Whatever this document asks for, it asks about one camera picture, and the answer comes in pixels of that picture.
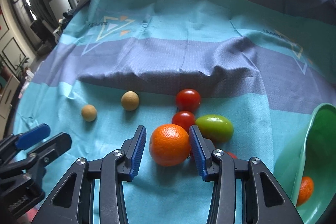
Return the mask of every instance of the wrinkled fabric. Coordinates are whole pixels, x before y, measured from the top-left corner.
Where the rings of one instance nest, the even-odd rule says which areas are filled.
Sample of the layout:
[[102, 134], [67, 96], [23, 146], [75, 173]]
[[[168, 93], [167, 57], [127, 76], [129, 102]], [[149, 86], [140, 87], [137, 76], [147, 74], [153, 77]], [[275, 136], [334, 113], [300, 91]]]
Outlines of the wrinkled fabric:
[[[48, 195], [77, 158], [103, 158], [144, 125], [139, 174], [123, 184], [129, 223], [206, 223], [213, 183], [193, 159], [164, 168], [148, 150], [153, 130], [177, 111], [175, 95], [198, 90], [196, 117], [219, 114], [234, 126], [232, 139], [215, 146], [272, 171], [313, 109], [336, 104], [335, 18], [333, 0], [81, 0], [25, 91], [14, 132], [44, 122], [52, 136], [71, 135], [71, 149], [47, 166]], [[133, 112], [120, 104], [128, 90], [140, 98]], [[86, 104], [97, 109], [94, 122], [81, 117]], [[98, 181], [93, 211], [97, 224]]]

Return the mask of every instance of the metal screw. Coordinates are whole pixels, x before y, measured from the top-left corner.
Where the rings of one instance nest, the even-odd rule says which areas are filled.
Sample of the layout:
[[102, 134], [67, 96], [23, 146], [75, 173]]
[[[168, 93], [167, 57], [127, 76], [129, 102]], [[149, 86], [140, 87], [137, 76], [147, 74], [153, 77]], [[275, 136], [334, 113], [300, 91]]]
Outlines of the metal screw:
[[216, 156], [222, 156], [222, 155], [224, 155], [223, 150], [220, 150], [220, 149], [216, 149], [216, 150], [214, 150], [213, 153], [214, 153], [214, 155], [216, 155]]
[[84, 159], [84, 158], [79, 158], [79, 159], [76, 160], [76, 163], [77, 163], [78, 165], [82, 165], [82, 164], [85, 163], [85, 159]]
[[123, 154], [123, 151], [121, 149], [116, 149], [113, 151], [113, 155], [115, 156], [121, 156]]
[[257, 158], [257, 157], [252, 157], [251, 158], [251, 162], [253, 164], [259, 164], [261, 162], [260, 158]]
[[29, 174], [29, 173], [23, 174], [22, 177], [23, 177], [24, 180], [29, 180], [29, 179], [32, 178], [31, 174]]

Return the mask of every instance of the tangerine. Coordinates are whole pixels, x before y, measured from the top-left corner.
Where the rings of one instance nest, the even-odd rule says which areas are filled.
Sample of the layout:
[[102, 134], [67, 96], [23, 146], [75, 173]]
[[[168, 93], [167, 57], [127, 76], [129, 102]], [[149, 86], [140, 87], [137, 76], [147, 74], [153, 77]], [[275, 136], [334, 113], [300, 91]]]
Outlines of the tangerine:
[[314, 182], [311, 179], [311, 177], [302, 177], [296, 206], [304, 204], [311, 197], [313, 191], [314, 191]]
[[177, 124], [163, 124], [151, 135], [149, 152], [159, 165], [180, 164], [189, 156], [190, 150], [189, 135]]

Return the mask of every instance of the cherry tomato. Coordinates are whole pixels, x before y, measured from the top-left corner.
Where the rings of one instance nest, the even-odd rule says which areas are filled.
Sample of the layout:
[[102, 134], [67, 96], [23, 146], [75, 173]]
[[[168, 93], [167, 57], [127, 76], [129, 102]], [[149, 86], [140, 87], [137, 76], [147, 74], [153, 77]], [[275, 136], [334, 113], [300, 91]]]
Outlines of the cherry tomato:
[[231, 153], [231, 152], [225, 151], [225, 153], [229, 154], [234, 159], [238, 159], [237, 156], [235, 154]]
[[194, 160], [194, 154], [191, 150], [190, 150], [189, 158], [190, 158], [190, 160]]
[[176, 95], [176, 105], [181, 111], [194, 112], [201, 104], [201, 96], [196, 90], [181, 90]]
[[173, 116], [171, 123], [177, 124], [189, 133], [189, 128], [195, 124], [195, 116], [191, 112], [180, 111]]

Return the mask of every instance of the white cabinet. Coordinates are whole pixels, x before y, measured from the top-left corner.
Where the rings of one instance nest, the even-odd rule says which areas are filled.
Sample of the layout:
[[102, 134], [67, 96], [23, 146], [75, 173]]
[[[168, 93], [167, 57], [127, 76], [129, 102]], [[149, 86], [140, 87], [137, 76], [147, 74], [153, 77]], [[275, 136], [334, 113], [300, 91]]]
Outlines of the white cabinet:
[[11, 76], [0, 97], [0, 140], [3, 138], [9, 112], [11, 111], [11, 102], [13, 96], [19, 87], [20, 82]]

